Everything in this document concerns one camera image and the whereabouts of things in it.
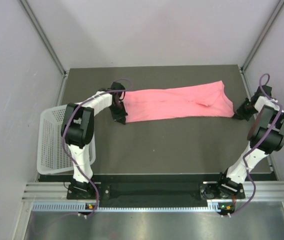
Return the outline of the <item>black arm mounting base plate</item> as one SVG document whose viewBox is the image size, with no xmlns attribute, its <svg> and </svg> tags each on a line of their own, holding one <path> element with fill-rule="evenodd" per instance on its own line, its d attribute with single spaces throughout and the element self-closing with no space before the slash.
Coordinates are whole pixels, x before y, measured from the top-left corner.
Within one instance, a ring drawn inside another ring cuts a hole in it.
<svg viewBox="0 0 284 240">
<path fill-rule="evenodd" d="M 244 186 L 219 174 L 95 175 L 90 182 L 70 180 L 68 200 L 98 200 L 101 207 L 197 207 L 207 200 L 242 200 Z"/>
</svg>

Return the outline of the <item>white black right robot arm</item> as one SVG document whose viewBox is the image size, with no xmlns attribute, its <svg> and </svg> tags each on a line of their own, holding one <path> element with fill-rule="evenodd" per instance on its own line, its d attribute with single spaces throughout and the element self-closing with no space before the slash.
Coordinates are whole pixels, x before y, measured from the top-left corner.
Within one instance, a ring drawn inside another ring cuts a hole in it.
<svg viewBox="0 0 284 240">
<path fill-rule="evenodd" d="M 234 118 L 249 120 L 257 114 L 248 135 L 248 145 L 239 159 L 229 167 L 215 185 L 221 198 L 243 194 L 243 183 L 249 173 L 264 158 L 284 146 L 284 110 L 272 97 L 272 87 L 262 85 L 251 99 L 246 99 L 237 109 Z"/>
</svg>

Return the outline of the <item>pink t shirt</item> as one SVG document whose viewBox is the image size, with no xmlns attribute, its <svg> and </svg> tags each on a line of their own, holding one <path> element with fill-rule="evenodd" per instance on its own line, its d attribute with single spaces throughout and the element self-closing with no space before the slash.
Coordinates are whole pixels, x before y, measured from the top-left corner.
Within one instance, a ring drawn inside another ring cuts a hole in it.
<svg viewBox="0 0 284 240">
<path fill-rule="evenodd" d="M 128 91 L 124 98 L 126 122 L 144 122 L 187 117 L 234 115 L 233 102 L 222 81 L 207 84 Z"/>
</svg>

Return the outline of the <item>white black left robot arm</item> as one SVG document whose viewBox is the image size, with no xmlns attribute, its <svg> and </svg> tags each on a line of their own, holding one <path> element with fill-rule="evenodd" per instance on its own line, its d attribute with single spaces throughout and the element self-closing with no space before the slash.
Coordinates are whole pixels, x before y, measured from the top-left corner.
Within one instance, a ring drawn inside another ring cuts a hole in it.
<svg viewBox="0 0 284 240">
<path fill-rule="evenodd" d="M 92 182 L 91 159 L 95 150 L 95 116 L 110 109 L 114 122 L 125 125 L 128 113 L 124 106 L 125 87 L 114 81 L 81 103 L 66 106 L 61 127 L 62 148 L 73 163 L 73 180 L 68 186 L 68 200 L 86 200 L 99 197 Z"/>
</svg>

